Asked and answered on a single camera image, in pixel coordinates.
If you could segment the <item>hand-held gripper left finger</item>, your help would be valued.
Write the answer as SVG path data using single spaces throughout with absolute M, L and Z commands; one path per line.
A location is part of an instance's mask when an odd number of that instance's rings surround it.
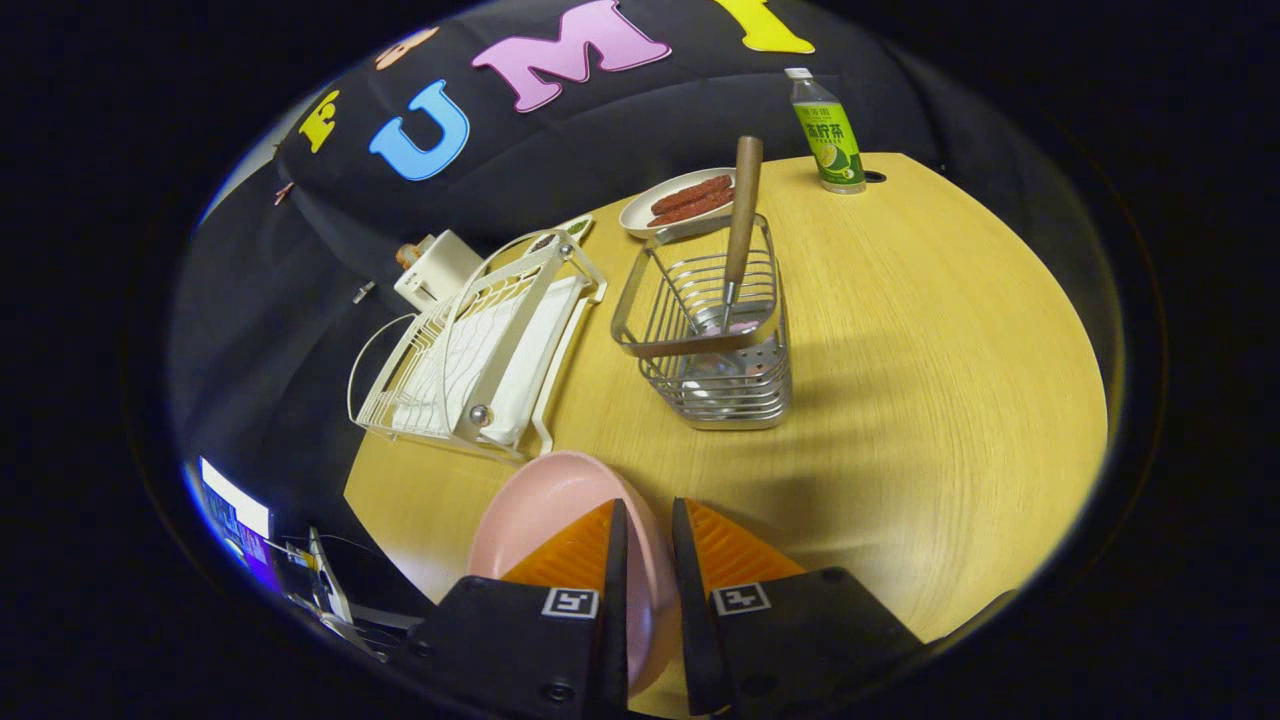
M 457 582 L 404 641 L 404 674 L 457 719 L 625 714 L 628 514 L 612 498 L 499 578 Z

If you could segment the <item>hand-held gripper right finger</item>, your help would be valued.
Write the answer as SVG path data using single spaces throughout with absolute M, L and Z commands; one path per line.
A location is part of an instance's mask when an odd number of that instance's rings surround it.
M 672 506 L 689 710 L 828 719 L 924 653 L 849 570 L 808 570 L 692 498 Z

